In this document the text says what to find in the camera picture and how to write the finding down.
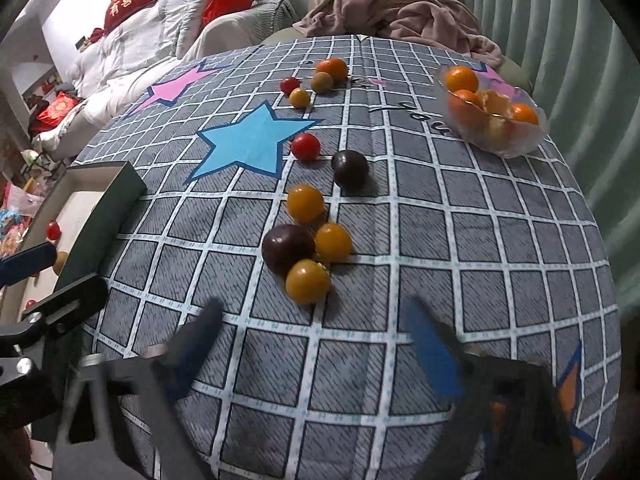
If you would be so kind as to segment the white covered sofa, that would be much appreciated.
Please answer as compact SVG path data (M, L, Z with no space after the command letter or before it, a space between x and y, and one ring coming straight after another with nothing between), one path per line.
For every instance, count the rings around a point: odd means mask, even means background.
M246 10L205 23L212 0L157 0L83 51L54 51L63 81L78 104L34 148L54 160L77 156L124 108L177 65L207 55L254 46L298 19L291 0L253 0Z

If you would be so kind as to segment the orange cherry tomato upper cluster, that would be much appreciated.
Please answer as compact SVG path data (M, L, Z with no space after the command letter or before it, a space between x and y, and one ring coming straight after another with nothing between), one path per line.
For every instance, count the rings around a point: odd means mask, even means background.
M288 214L299 223L309 223L323 214L324 198L318 188L308 184L294 186L286 199Z

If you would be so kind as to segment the clear glass fruit bowl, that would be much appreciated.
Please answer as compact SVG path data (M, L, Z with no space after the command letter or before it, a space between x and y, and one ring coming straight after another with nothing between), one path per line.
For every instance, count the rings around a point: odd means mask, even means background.
M492 68L482 64L474 70L480 81L477 92L460 90L452 93L444 84L445 73L452 66L442 66L437 70L434 92L445 124L462 140L502 158L514 158L536 150L548 136L546 114L526 91L511 86ZM533 107L539 124L513 120L512 103Z

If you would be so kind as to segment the small yellow tomato far group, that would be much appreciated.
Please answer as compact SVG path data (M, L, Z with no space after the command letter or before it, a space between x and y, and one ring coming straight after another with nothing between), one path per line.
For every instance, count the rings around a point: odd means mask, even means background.
M306 89L298 87L291 91L288 96L288 102L290 102L296 110L306 110L310 105L311 96Z

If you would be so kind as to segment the tan round fruit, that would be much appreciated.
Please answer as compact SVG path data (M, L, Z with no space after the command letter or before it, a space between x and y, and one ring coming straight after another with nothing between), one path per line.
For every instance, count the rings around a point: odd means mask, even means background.
M56 253L55 262L53 263L53 266L52 266L52 270L53 270L55 275L60 275L61 274L61 272L62 272L62 270L63 270L63 268L65 266L67 257L68 257L68 253L67 252L57 252Z

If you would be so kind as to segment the red cushion at sofa end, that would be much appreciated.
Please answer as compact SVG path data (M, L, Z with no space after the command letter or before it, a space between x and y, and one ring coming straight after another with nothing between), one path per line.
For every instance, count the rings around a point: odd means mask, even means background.
M65 92L58 92L51 101L41 101L29 118L28 132L31 136L55 129L79 100Z

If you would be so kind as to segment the grey checked star tablecloth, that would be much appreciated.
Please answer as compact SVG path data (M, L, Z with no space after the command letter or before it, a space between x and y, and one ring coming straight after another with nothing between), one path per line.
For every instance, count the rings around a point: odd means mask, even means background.
M194 179L208 155L200 131L250 118L302 118L280 92L340 58L350 81L312 101L321 143L311 165L285 155L278 176L230 166ZM146 192L102 272L111 298L88 324L94 348L134 356L170 337L213 297L224 329L179 406L198 452L221 479L408 479L449 408L427 385L401 301L418 295L480 350L543 362L577 394L577 474L602 469L620 390L620 321L597 223L551 141L504 160L442 121L439 66L462 57L357 37L298 40L208 58L207 78L174 105L124 113L79 155L126 160ZM333 180L341 150L367 159L360 190ZM318 188L323 214L295 221L296 185ZM331 288L296 304L262 260L274 226L314 238L328 222L352 253L322 262Z

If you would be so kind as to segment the white tray with dark rim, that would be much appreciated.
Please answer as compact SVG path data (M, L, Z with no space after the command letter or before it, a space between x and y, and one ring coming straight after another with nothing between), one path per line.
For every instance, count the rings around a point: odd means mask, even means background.
M50 268L38 278L24 278L1 295L1 322L18 320L29 300L43 300L59 289L99 270L122 222L129 216L145 183L130 162L96 162L68 168L43 201L22 247L46 240L50 221L58 222L61 237L55 243L66 260L59 271Z

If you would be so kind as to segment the dark purple tomato far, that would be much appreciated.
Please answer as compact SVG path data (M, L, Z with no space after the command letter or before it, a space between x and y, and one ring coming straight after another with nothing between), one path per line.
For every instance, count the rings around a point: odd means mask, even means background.
M347 192L358 191L367 182L369 163L357 151L336 152L331 159L331 167L335 184Z

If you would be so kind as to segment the orange mandarin on bowl top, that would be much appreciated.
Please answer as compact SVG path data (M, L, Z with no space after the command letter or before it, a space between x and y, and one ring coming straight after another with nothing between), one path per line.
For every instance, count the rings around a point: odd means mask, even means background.
M446 71L444 84L448 91L454 93L460 90L477 92L480 81L474 70L466 66L452 66Z

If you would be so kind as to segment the orange mandarin far group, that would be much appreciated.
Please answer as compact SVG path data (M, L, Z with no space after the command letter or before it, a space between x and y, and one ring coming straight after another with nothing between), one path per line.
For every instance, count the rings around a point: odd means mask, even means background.
M341 84L348 78L348 65L340 58L327 58L316 64L317 73L326 73L336 84Z

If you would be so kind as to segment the orange cherry tomato lower cluster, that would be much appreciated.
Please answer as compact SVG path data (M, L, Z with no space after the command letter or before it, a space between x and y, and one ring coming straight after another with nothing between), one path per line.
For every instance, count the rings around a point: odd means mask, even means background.
M322 264L311 259L300 260L288 271L286 294L296 304L306 306L320 301L331 288L331 277Z

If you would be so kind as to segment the tan fruit far group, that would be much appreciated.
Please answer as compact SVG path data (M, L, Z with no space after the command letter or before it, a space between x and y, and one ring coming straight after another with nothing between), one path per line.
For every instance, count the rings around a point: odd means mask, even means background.
M332 76L326 72L317 72L311 77L310 88L317 94L325 94L334 87L334 80Z

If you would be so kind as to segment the dark purple tomato in cluster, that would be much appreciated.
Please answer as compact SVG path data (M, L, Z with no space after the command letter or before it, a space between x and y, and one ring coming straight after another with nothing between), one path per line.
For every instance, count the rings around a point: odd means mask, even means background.
M314 238L302 226L280 224L262 239L262 260L274 274L285 278L300 260L311 259L316 252Z

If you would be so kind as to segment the small red tomato far group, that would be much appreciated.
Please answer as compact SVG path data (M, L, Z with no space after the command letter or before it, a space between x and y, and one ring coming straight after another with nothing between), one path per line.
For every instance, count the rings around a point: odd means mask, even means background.
M296 77L286 77L280 81L279 88L280 91L285 96L290 96L291 93L300 87L300 80Z

